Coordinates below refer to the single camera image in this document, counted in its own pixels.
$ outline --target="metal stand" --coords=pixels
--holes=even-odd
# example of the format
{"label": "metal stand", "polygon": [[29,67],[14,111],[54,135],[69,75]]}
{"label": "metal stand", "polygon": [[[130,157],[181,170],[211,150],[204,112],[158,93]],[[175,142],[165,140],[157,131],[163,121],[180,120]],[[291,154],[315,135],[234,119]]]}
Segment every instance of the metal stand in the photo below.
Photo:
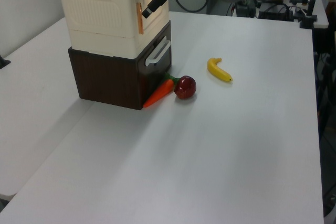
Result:
{"label": "metal stand", "polygon": [[313,15],[314,5],[316,0],[309,0],[308,10],[306,16],[300,22],[300,28],[313,29],[314,22],[317,20],[317,16]]}

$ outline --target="apple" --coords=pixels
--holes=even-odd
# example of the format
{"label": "apple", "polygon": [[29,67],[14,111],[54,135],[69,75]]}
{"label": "apple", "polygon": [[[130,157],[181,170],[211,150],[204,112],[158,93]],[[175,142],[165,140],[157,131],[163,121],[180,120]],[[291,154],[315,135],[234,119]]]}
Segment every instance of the apple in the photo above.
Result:
{"label": "apple", "polygon": [[182,76],[177,82],[175,94],[180,99],[188,99],[196,92],[196,81],[190,76]]}

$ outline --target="white wall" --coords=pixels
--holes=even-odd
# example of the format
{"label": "white wall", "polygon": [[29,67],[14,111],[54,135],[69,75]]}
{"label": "white wall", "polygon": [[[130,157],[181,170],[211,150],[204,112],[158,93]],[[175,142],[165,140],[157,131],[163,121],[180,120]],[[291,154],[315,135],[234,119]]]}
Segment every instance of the white wall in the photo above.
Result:
{"label": "white wall", "polygon": [[0,0],[0,55],[6,57],[63,16],[60,0]]}

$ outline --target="white table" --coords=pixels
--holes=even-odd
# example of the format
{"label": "white table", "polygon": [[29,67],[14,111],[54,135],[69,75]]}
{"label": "white table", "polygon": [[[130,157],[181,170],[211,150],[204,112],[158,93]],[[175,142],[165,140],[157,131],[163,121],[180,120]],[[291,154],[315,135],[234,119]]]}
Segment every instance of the white table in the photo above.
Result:
{"label": "white table", "polygon": [[[1,224],[323,223],[311,31],[170,16],[171,73],[194,77],[196,96],[142,111],[94,103]],[[232,84],[207,72],[209,57]]]}
{"label": "white table", "polygon": [[79,99],[65,20],[0,70],[0,199],[10,200],[93,104]]}

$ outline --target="brown drawer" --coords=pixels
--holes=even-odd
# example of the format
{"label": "brown drawer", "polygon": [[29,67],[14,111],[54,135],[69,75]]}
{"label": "brown drawer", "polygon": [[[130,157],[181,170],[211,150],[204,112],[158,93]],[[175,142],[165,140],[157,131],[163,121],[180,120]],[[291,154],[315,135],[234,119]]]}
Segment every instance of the brown drawer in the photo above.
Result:
{"label": "brown drawer", "polygon": [[135,59],[90,54],[70,47],[68,52],[79,97],[142,109],[171,66],[170,41],[168,22]]}

